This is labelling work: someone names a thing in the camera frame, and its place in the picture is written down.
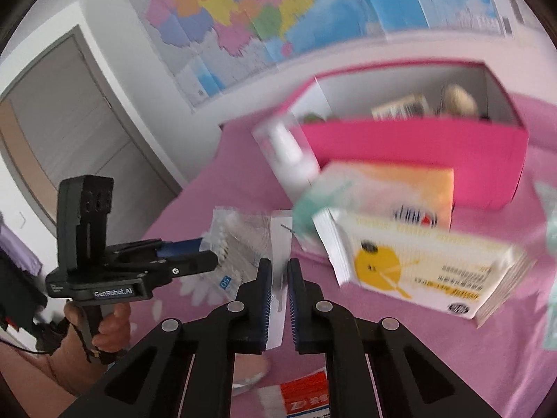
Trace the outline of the person's pink sleeve forearm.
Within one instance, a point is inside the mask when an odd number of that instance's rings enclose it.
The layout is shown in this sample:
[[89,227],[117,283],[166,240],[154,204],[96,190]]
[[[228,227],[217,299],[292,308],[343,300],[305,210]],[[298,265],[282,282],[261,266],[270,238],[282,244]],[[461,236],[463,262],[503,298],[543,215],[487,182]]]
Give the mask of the person's pink sleeve forearm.
[[29,417],[59,417],[95,381],[82,349],[65,343],[41,356],[1,345],[1,375]]

